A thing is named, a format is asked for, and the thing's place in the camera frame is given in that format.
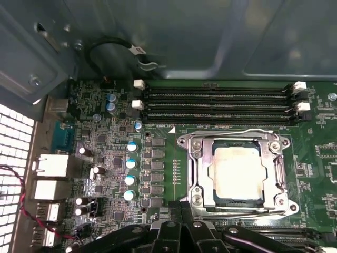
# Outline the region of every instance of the mounting screw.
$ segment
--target mounting screw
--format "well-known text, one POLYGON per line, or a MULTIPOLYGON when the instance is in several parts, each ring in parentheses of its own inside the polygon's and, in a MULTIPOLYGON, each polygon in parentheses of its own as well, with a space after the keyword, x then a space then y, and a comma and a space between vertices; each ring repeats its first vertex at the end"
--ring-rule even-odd
POLYGON ((200 141, 194 141, 194 142, 192 143, 192 148, 193 148, 193 149, 199 149, 200 147, 201 147, 200 141))
POLYGON ((76 51, 82 51, 83 50, 83 42, 82 40, 77 40, 75 43, 74 43, 74 49, 76 51))
POLYGON ((336 93, 329 93, 328 99, 331 100, 331 101, 337 100, 337 94, 336 93))
POLYGON ((269 144, 269 149, 272 152, 277 152, 280 150, 280 144, 277 141, 274 141, 272 143, 269 144))
POLYGON ((196 205, 196 206, 199 206, 202 204, 202 198, 200 195, 194 195, 192 197, 192 202, 196 205))
POLYGON ((38 78, 37 75, 30 75, 28 83, 31 86, 40 86, 41 85, 41 80, 38 78))
POLYGON ((201 224, 200 222, 195 222, 195 223, 193 223, 193 226, 194 226, 195 228, 199 228, 199 227, 202 226, 202 224, 201 224))
POLYGON ((238 229, 237 228, 229 228, 228 230, 230 233, 238 233, 238 229))
POLYGON ((67 24, 63 27, 63 30, 65 30, 66 32, 70 32, 70 25, 67 24))
POLYGON ((290 205, 290 210, 296 211, 296 209, 297 209, 296 205, 290 205))

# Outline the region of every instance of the screw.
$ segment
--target screw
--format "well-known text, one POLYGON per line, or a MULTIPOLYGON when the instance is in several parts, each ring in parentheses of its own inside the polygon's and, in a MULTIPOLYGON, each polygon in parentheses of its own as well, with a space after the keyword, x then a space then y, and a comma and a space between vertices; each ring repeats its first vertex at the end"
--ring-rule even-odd
POLYGON ((69 24, 65 25, 63 30, 65 30, 66 32, 70 32, 70 25, 69 24))
POLYGON ((195 228, 199 228, 199 227, 202 226, 202 224, 201 224, 200 222, 195 222, 195 223, 193 223, 193 226, 194 226, 195 228))
POLYGON ((77 40, 75 43, 74 43, 74 49, 77 50, 77 51, 82 51, 83 50, 83 42, 82 40, 77 40))
POLYGON ((237 228, 229 228, 228 230, 230 233, 238 233, 238 229, 237 228))
POLYGON ((328 99, 331 100, 331 101, 337 100, 337 94, 336 93, 329 93, 328 99))
POLYGON ((29 77, 28 83, 31 86, 40 86, 41 85, 41 80, 38 78, 37 75, 31 75, 29 77))
POLYGON ((290 205, 290 210, 296 211, 296 209, 297 209, 296 205, 290 205))

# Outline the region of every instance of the electrolytic capacitor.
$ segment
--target electrolytic capacitor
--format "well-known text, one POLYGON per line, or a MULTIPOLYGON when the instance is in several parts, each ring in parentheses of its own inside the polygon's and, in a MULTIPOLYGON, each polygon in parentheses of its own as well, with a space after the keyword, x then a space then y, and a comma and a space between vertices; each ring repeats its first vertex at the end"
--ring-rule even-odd
POLYGON ((110 114, 114 114, 117 111, 116 105, 111 102, 106 105, 106 109, 110 114))
POLYGON ((109 101, 109 102, 112 102, 112 103, 114 103, 114 104, 116 104, 117 102, 118 102, 118 98, 116 97, 116 95, 115 94, 108 94, 107 96, 106 96, 106 98, 107 98, 107 100, 109 101))
POLYGON ((93 169, 95 174, 105 174, 105 169, 103 167, 96 166, 93 169))
POLYGON ((126 161, 125 165, 126 165, 126 167, 127 167, 128 169, 134 169, 134 168, 136 168, 136 166, 137 166, 137 162, 136 162, 135 160, 133 160, 133 159, 128 159, 128 160, 126 161))
POLYGON ((89 212, 88 207, 79 207, 75 210, 76 216, 86 215, 89 212))
POLYGON ((79 250, 80 246, 81 245, 78 242, 74 242, 73 244, 65 248, 65 253, 71 253, 73 251, 79 250))
POLYGON ((87 204, 89 204, 89 202, 90 202, 90 199, 89 198, 87 198, 87 197, 81 197, 81 198, 77 198, 76 200, 75 200, 75 203, 76 203, 76 205, 87 205, 87 204))
POLYGON ((124 182, 127 186, 132 186, 137 182, 137 179, 135 176, 126 176, 124 182))
POLYGON ((136 152, 137 149, 138 149, 138 145, 135 142, 131 141, 128 143, 127 150, 129 150, 129 152, 136 152))
POLYGON ((87 148, 80 148, 78 150, 78 152, 82 155, 85 155, 86 157, 91 157, 93 154, 91 152, 91 150, 87 149, 87 148))
POLYGON ((142 128, 143 128, 143 125, 141 124, 141 122, 136 122, 134 124, 134 127, 135 127, 135 130, 137 133, 141 132, 142 128))
POLYGON ((131 201, 136 197, 136 193, 133 190, 128 190, 124 193, 124 199, 126 201, 131 201))

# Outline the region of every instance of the silver metal surface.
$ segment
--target silver metal surface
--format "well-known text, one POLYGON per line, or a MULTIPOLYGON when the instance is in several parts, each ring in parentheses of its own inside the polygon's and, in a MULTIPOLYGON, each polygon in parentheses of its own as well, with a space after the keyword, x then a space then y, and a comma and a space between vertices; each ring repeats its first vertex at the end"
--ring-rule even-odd
POLYGON ((188 152, 188 196, 194 215, 199 217, 264 217, 280 219, 294 214, 298 208, 290 209, 290 205, 298 205, 288 199, 286 189, 282 150, 290 146, 289 139, 279 136, 273 131, 249 129, 245 131, 196 131, 177 139, 177 143, 188 152), (209 167, 214 162, 213 144, 228 141, 257 143, 260 148, 261 165, 266 169, 266 177, 262 180, 263 207, 218 206, 214 200, 214 182, 209 175, 209 167), (213 207, 215 212, 207 211, 213 207))
POLYGON ((337 100, 337 94, 336 93, 329 93, 328 99, 331 100, 331 101, 337 100))
POLYGON ((238 233, 238 229, 237 228, 229 228, 228 230, 230 233, 238 233))

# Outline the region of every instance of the integrated circuit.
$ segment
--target integrated circuit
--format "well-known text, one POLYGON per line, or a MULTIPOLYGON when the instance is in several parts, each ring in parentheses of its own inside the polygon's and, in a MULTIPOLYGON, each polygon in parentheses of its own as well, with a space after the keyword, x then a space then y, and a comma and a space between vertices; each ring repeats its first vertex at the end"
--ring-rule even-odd
POLYGON ((143 181, 144 182, 150 182, 151 177, 150 176, 143 176, 143 181))
POLYGON ((164 161, 152 161, 151 162, 152 170, 163 170, 164 169, 164 161))
POLYGON ((121 166, 122 165, 122 159, 121 158, 114 158, 112 164, 115 165, 115 166, 121 166))
POLYGON ((97 137, 97 142, 98 143, 105 143, 106 142, 106 135, 99 135, 97 137))
POLYGON ((124 219, 124 212, 114 212, 114 220, 121 221, 124 219))
POLYGON ((142 194, 150 194, 150 188, 149 187, 143 187, 142 188, 142 194))
POLYGON ((164 158, 165 151, 161 149, 152 150, 152 158, 164 158))
POLYGON ((163 186, 151 186, 151 194, 163 194, 163 186))
POLYGON ((153 138, 152 146, 153 147, 164 147, 165 146, 165 139, 164 138, 153 138))
POLYGON ((81 130, 81 137, 82 138, 89 138, 90 137, 90 130, 89 129, 82 129, 81 130))
POLYGON ((162 174, 162 173, 151 174, 151 181, 152 182, 163 182, 164 181, 164 174, 162 174))
POLYGON ((150 199, 151 207, 162 207, 163 206, 163 198, 151 198, 150 199))
POLYGON ((148 199, 142 199, 141 206, 142 207, 149 207, 150 206, 150 201, 148 199))

